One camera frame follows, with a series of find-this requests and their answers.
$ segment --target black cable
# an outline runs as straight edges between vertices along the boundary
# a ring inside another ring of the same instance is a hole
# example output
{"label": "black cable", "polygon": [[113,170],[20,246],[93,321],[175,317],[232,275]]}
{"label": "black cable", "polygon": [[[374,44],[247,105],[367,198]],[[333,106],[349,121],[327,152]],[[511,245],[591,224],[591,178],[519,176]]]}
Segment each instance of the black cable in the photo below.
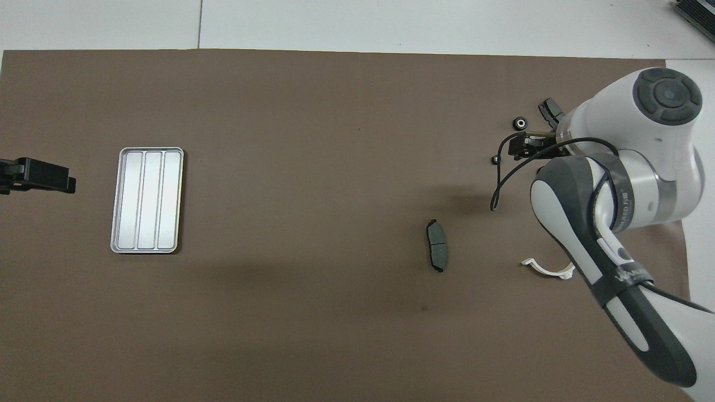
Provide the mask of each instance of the black cable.
{"label": "black cable", "polygon": [[[598,180],[598,183],[596,183],[596,186],[593,188],[593,193],[591,194],[591,198],[588,199],[588,228],[591,230],[591,235],[593,236],[594,239],[598,239],[601,236],[601,233],[598,231],[598,226],[596,225],[595,218],[596,216],[594,215],[596,211],[596,201],[598,201],[598,196],[601,194],[601,190],[603,189],[603,186],[606,185],[606,183],[611,184],[611,196],[613,199],[613,211],[616,211],[618,208],[618,205],[616,204],[616,195],[613,193],[615,186],[613,185],[613,179],[611,178],[610,174],[608,173],[607,169],[603,169],[604,173],[601,176],[601,178]],[[611,224],[608,226],[609,228],[613,229],[613,222],[616,221],[616,213],[613,214],[613,219],[611,220]]]}
{"label": "black cable", "polygon": [[504,183],[506,183],[506,181],[509,180],[509,177],[512,177],[514,175],[514,173],[516,173],[519,169],[524,167],[529,162],[533,161],[534,159],[537,159],[538,157],[540,157],[544,154],[548,154],[549,152],[554,151],[557,148],[563,147],[568,144],[573,144],[575,142],[597,142],[599,144],[605,145],[614,155],[618,156],[618,150],[616,149],[616,147],[604,139],[595,138],[595,137],[582,137],[582,138],[567,139],[564,142],[559,142],[558,144],[550,145],[550,146],[542,149],[541,151],[535,153],[534,155],[531,155],[527,160],[520,163],[517,167],[513,168],[506,176],[504,176],[503,180],[500,180],[500,177],[501,177],[500,165],[501,165],[502,147],[506,143],[507,140],[514,138],[519,134],[522,134],[522,133],[515,133],[515,134],[510,135],[509,137],[506,137],[504,139],[504,141],[502,141],[501,145],[499,145],[499,150],[497,153],[499,161],[496,165],[497,166],[497,184],[496,184],[496,189],[494,190],[494,193],[492,194],[491,203],[489,204],[489,209],[492,211],[496,210],[497,207],[499,206],[499,192],[501,191],[502,186],[504,186]]}
{"label": "black cable", "polygon": [[504,145],[512,138],[518,137],[520,135],[525,135],[524,132],[515,132],[514,134],[511,134],[507,136],[504,140],[502,140],[501,144],[499,144],[499,148],[497,149],[497,160],[496,162],[496,186],[499,187],[499,182],[501,181],[501,150],[504,148]]}

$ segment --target white robot link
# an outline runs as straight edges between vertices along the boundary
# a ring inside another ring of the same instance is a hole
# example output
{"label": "white robot link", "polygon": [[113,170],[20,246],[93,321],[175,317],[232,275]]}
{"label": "white robot link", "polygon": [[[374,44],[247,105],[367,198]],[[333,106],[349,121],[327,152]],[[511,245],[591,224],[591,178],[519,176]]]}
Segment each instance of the white robot link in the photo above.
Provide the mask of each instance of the white robot link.
{"label": "white robot link", "polygon": [[[685,74],[633,72],[568,114],[558,110],[551,121],[555,143],[531,152],[519,167],[545,154],[559,156],[531,185],[539,222],[643,364],[694,400],[713,401],[715,314],[654,286],[614,235],[695,209],[704,174],[691,131],[701,106],[701,92]],[[492,209],[513,172],[498,178]]]}

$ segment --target black device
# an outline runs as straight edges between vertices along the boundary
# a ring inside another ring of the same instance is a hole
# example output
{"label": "black device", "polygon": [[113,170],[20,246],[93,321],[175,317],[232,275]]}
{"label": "black device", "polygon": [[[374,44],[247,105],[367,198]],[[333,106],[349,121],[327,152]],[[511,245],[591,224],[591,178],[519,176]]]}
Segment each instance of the black device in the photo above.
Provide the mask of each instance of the black device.
{"label": "black device", "polygon": [[[509,141],[509,148],[507,153],[514,157],[514,160],[520,160],[526,157],[531,157],[533,155],[538,155],[536,159],[551,159],[554,157],[565,156],[565,151],[562,149],[554,149],[552,152],[539,153],[541,150],[551,147],[556,144],[555,130],[558,123],[563,118],[564,114],[561,108],[556,104],[556,102],[548,98],[547,100],[541,102],[538,105],[538,110],[541,116],[546,120],[548,125],[551,127],[550,132],[529,132],[523,131],[512,134],[511,140]],[[524,121],[523,127],[526,128],[528,124],[526,119],[523,117],[517,117],[512,122],[512,125],[517,128],[517,121],[522,119]],[[500,158],[492,157],[492,164],[496,165],[500,162]]]}
{"label": "black device", "polygon": [[678,0],[673,7],[708,39],[715,41],[715,0]]}
{"label": "black device", "polygon": [[74,194],[77,181],[69,168],[28,157],[0,159],[0,194],[11,191],[48,190]]}

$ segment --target brown mat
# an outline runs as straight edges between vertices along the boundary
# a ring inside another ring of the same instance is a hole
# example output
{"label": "brown mat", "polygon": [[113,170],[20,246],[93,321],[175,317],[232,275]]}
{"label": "brown mat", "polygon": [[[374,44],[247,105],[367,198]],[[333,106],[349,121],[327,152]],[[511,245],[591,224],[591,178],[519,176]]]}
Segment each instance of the brown mat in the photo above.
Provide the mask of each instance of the brown mat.
{"label": "brown mat", "polygon": [[[266,51],[4,54],[3,158],[77,193],[0,196],[3,401],[686,401],[628,349],[528,202],[511,120],[662,60]],[[187,156],[174,255],[109,250],[123,147]],[[512,167],[511,161],[506,167]],[[436,218],[450,250],[429,265]],[[686,283],[678,224],[621,236]]]}

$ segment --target black clamp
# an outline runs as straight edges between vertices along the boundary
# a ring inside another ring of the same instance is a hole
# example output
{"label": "black clamp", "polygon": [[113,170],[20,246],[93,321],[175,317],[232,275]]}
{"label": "black clamp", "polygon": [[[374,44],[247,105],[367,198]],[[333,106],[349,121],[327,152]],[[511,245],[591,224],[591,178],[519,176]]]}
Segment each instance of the black clamp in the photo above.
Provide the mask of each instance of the black clamp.
{"label": "black clamp", "polygon": [[11,191],[50,190],[74,194],[77,181],[69,169],[31,158],[0,159],[0,194]]}
{"label": "black clamp", "polygon": [[[524,131],[518,133],[518,135],[509,141],[509,149],[507,153],[513,156],[514,160],[521,160],[523,158],[532,157],[538,154],[541,150],[555,144],[556,138],[550,133]],[[565,155],[565,151],[556,148],[551,152],[539,154],[536,159],[552,159]]]}
{"label": "black clamp", "polygon": [[548,98],[538,105],[538,111],[544,120],[551,126],[551,129],[556,130],[558,123],[564,118],[565,114],[556,104],[556,101]]}

